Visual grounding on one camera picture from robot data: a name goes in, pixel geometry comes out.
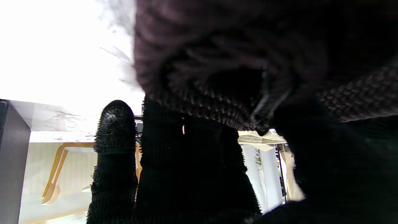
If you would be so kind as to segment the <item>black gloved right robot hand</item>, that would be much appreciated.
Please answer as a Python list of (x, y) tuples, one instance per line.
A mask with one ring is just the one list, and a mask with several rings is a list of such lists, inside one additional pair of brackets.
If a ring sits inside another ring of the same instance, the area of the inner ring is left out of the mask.
[(397, 116), (353, 123), (316, 101), (274, 113), (304, 194), (262, 214), (238, 131), (144, 100), (143, 167), (136, 128), (120, 100), (102, 114), (88, 224), (396, 224)]

